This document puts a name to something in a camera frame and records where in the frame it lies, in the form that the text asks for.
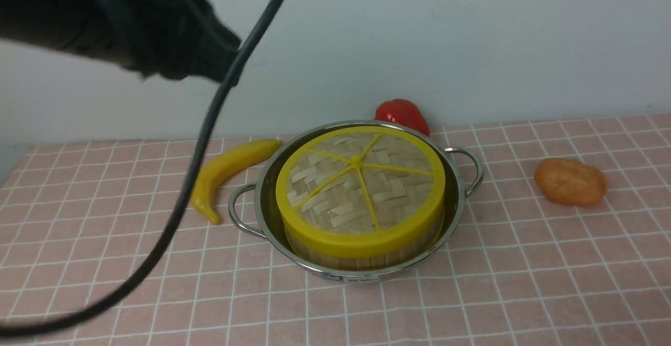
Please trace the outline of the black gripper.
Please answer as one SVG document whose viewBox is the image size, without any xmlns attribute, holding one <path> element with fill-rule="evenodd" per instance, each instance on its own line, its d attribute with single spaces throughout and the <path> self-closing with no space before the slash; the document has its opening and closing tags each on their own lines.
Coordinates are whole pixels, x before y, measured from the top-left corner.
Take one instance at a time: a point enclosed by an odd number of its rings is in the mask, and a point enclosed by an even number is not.
<svg viewBox="0 0 671 346">
<path fill-rule="evenodd" d="M 125 67 L 179 81 L 205 78 L 221 83 L 241 46 L 241 38 L 218 19 L 208 0 L 125 0 L 149 53 Z"/>
</svg>

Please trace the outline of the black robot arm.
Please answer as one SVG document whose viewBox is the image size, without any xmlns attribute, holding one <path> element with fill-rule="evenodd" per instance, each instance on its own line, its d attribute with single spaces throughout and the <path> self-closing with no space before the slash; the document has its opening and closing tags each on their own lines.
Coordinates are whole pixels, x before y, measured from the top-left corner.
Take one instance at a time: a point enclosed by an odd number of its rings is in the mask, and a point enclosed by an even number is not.
<svg viewBox="0 0 671 346">
<path fill-rule="evenodd" d="M 2 39 L 148 78 L 220 83 L 241 38 L 208 0 L 1 0 Z"/>
</svg>

